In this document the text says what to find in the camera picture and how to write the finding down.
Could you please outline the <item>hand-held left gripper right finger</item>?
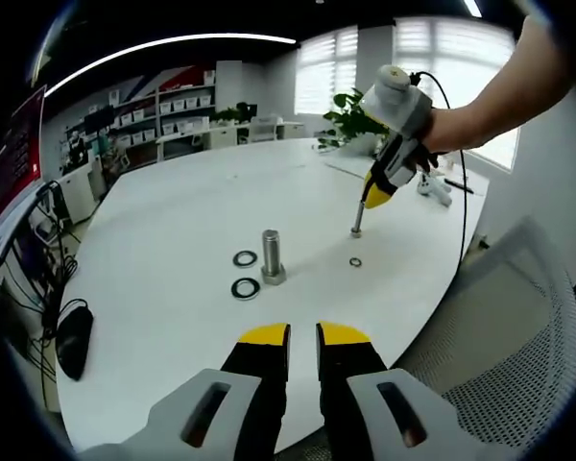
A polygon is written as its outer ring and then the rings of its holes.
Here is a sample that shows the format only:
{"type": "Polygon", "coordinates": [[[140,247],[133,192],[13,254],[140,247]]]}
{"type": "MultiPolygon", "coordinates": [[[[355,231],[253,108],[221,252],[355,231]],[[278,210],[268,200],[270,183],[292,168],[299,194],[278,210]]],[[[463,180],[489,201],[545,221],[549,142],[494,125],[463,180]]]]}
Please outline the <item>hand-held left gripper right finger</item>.
{"type": "Polygon", "coordinates": [[[480,442],[455,408],[406,371],[388,368],[362,331],[320,321],[320,407],[335,460],[475,460],[480,442]]]}

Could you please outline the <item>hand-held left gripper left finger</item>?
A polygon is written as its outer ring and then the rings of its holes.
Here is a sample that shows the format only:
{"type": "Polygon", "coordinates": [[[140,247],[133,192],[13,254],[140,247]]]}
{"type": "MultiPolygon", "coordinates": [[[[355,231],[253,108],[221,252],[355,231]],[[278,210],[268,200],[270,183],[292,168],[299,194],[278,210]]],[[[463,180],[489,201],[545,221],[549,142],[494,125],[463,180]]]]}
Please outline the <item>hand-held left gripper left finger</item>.
{"type": "Polygon", "coordinates": [[[154,404],[126,441],[82,460],[271,460],[286,411],[291,328],[244,333],[218,370],[204,369],[154,404]]]}

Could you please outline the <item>person's right hand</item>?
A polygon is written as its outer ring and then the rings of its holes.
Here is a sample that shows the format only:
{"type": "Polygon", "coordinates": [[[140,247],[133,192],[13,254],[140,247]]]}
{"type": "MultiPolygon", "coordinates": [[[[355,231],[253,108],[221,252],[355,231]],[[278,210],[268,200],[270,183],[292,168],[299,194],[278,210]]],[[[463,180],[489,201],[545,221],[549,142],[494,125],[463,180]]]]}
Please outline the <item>person's right hand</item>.
{"type": "Polygon", "coordinates": [[[432,169],[439,167],[440,153],[431,152],[422,142],[419,142],[412,153],[412,157],[417,166],[425,173],[430,173],[432,169]]]}

